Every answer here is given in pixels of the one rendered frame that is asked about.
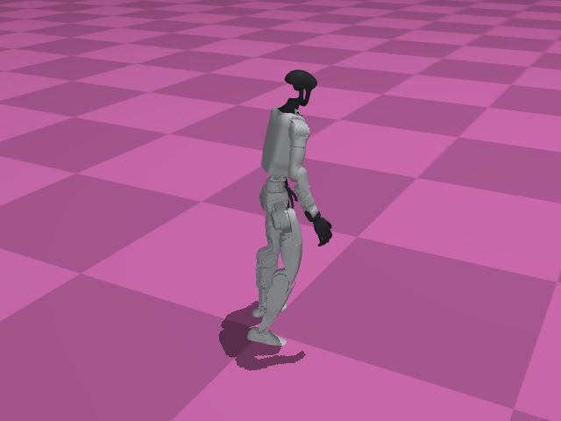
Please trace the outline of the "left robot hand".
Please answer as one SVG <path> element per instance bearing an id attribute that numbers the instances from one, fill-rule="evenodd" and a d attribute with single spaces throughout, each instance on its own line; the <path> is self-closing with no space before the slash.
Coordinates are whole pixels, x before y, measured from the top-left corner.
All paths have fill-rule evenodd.
<path id="1" fill-rule="evenodd" d="M 292 209 L 293 209 L 293 208 L 294 208 L 294 200 L 293 200 L 293 197 L 295 198 L 295 201 L 296 201 L 296 202 L 298 202 L 298 199 L 297 199 L 297 196 L 296 196 L 296 194 L 294 193 L 294 191 L 293 191 L 291 188 L 288 187 L 288 180 L 287 180 L 287 177 L 286 177 L 286 181 L 285 181 L 285 188 L 286 188 L 286 190 L 288 191 L 288 197 L 290 198 L 291 205 L 292 205 Z M 291 195 L 293 195 L 293 197 L 292 197 Z M 288 208 L 289 208 L 289 201 L 288 201 Z"/>

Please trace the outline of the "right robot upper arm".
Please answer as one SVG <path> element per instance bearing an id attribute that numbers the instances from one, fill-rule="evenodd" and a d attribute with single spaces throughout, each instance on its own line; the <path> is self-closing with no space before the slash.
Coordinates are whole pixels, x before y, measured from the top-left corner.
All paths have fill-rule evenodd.
<path id="1" fill-rule="evenodd" d="M 288 178 L 292 182 L 298 182 L 297 172 L 300 168 L 303 168 L 302 162 L 305 158 L 305 148 L 309 138 L 309 126 L 300 119 L 291 119 L 288 136 L 291 139 Z"/>

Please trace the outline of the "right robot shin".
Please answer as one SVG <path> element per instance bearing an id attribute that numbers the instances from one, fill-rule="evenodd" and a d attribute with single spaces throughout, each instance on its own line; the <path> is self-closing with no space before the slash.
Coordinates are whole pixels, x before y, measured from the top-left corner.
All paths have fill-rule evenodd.
<path id="1" fill-rule="evenodd" d="M 277 274 L 274 276 L 263 306 L 265 311 L 258 329 L 259 334 L 266 335 L 268 333 L 269 326 L 271 326 L 275 318 L 280 314 L 294 287 L 289 288 L 288 286 L 289 281 L 286 275 Z M 267 325 L 269 326 L 266 328 Z"/>

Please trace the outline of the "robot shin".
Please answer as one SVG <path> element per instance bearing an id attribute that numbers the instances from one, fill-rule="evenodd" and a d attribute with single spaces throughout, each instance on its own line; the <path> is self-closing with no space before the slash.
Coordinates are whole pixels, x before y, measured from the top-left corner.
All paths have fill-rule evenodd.
<path id="1" fill-rule="evenodd" d="M 262 247 L 262 248 L 264 248 L 264 247 Z M 258 250 L 258 252 L 262 248 L 260 248 Z M 258 255 L 258 252 L 256 254 L 256 257 Z M 269 289 L 272 285 L 273 273 L 277 270 L 277 267 L 278 267 L 278 257 L 277 257 L 276 263 L 270 268 L 262 267 L 258 262 L 256 264 L 256 277 L 257 277 L 256 285 L 259 288 L 259 307 L 261 306 L 262 311 L 264 309 L 263 306 L 264 306 L 264 303 L 266 301 L 266 296 L 267 296 L 268 291 L 269 291 Z"/>
<path id="2" fill-rule="evenodd" d="M 269 326 L 271 326 L 275 318 L 280 314 L 294 287 L 289 288 L 288 286 L 289 281 L 286 275 L 277 274 L 274 276 L 263 306 L 265 311 L 258 329 L 259 334 L 266 335 L 268 333 Z M 269 326 L 266 328 L 267 325 Z"/>

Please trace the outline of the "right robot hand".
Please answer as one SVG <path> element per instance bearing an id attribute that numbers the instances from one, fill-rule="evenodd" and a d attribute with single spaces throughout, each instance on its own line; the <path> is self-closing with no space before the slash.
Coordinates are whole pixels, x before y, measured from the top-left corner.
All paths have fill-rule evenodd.
<path id="1" fill-rule="evenodd" d="M 319 211 L 315 217 L 312 217 L 308 211 L 305 211 L 304 213 L 307 219 L 309 220 L 309 222 L 313 222 L 314 224 L 316 234 L 318 235 L 318 238 L 320 240 L 320 244 L 318 246 L 325 245 L 326 243 L 328 243 L 332 237 L 332 232 L 330 231 L 331 229 L 330 222 L 328 222 L 324 218 L 320 218 L 321 213 Z"/>

